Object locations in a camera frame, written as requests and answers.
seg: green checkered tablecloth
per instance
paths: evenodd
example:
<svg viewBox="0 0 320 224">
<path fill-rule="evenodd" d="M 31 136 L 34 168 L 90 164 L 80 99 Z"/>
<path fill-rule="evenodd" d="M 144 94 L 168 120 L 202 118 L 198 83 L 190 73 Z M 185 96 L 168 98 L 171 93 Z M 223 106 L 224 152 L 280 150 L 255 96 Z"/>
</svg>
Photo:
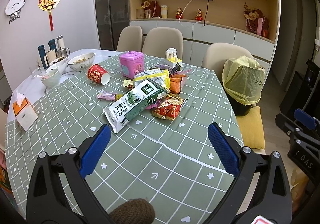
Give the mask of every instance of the green checkered tablecloth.
<svg viewBox="0 0 320 224">
<path fill-rule="evenodd" d="M 145 69 L 162 61 L 144 56 Z M 12 190 L 25 216 L 28 185 L 41 151 L 65 153 L 108 123 L 102 109 L 111 104 L 96 99 L 100 90 L 123 93 L 125 79 L 119 56 L 100 63 L 111 80 L 90 81 L 85 73 L 68 79 L 34 104 L 39 118 L 25 132 L 17 121 L 6 126 L 6 160 Z M 236 117 L 213 71 L 184 64 L 191 75 L 182 98 L 188 98 L 175 121 L 143 111 L 118 134 L 112 133 L 95 171 L 86 177 L 107 212 L 134 198 L 145 198 L 156 211 L 154 223 L 201 223 L 220 202 L 233 176 L 226 173 L 207 138 L 217 122 L 243 145 Z M 81 213 L 64 175 L 61 181 L 71 208 Z"/>
</svg>

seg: metal screw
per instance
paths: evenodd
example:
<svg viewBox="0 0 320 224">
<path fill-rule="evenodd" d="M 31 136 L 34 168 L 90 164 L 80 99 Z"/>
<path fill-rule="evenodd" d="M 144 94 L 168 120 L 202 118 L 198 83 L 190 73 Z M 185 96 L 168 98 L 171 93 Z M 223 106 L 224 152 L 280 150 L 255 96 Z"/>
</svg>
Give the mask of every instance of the metal screw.
<svg viewBox="0 0 320 224">
<path fill-rule="evenodd" d="M 44 157 L 45 157 L 45 152 L 41 152 L 41 153 L 39 154 L 39 157 L 40 157 L 40 158 L 44 158 Z"/>
<path fill-rule="evenodd" d="M 68 153 L 69 154 L 75 154 L 77 152 L 77 148 L 75 148 L 75 147 L 71 147 L 71 148 L 69 148 L 69 150 L 68 150 Z"/>
<path fill-rule="evenodd" d="M 273 152 L 273 156 L 276 157 L 276 158 L 279 158 L 279 157 L 280 157 L 280 154 L 279 154 L 277 151 L 274 151 L 274 152 Z"/>
<path fill-rule="evenodd" d="M 250 147 L 243 147 L 242 148 L 243 152 L 250 154 L 251 153 L 251 148 Z"/>
</svg>

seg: blue gripper pad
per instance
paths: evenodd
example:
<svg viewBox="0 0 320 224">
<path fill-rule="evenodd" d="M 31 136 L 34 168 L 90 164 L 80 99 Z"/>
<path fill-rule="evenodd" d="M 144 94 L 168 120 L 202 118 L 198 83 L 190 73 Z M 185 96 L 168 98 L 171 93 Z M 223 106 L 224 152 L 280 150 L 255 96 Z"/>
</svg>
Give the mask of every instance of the blue gripper pad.
<svg viewBox="0 0 320 224">
<path fill-rule="evenodd" d="M 84 153 L 81 159 L 80 175 L 84 179 L 93 173 L 102 153 L 106 149 L 111 138 L 111 130 L 108 125 L 97 134 L 95 140 Z"/>
<path fill-rule="evenodd" d="M 316 129 L 316 120 L 311 117 L 309 114 L 305 113 L 301 109 L 296 109 L 294 112 L 294 117 L 297 121 L 301 122 L 308 129 L 314 130 Z"/>
<path fill-rule="evenodd" d="M 213 124 L 210 124 L 208 127 L 208 138 L 227 173 L 232 174 L 236 178 L 240 173 L 239 158 L 233 152 L 233 149 L 229 146 L 224 136 Z"/>
</svg>

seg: red tassel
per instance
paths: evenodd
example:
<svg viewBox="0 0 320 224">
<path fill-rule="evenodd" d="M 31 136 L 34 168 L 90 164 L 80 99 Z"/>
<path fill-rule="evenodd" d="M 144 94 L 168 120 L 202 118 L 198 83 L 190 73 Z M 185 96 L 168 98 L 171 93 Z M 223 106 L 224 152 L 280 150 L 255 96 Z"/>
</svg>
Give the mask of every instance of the red tassel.
<svg viewBox="0 0 320 224">
<path fill-rule="evenodd" d="M 49 20 L 50 20 L 50 28 L 51 28 L 51 31 L 53 31 L 53 23 L 52 23 L 51 12 L 49 12 Z"/>
</svg>

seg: brown knitted glove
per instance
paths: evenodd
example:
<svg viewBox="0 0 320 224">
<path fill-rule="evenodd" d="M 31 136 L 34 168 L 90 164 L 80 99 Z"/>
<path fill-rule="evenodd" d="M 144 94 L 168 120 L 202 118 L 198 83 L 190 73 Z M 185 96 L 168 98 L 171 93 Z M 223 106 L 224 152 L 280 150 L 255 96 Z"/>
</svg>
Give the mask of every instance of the brown knitted glove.
<svg viewBox="0 0 320 224">
<path fill-rule="evenodd" d="M 116 224 L 151 224 L 156 214 L 146 200 L 134 199 L 121 204 L 109 216 Z"/>
</svg>

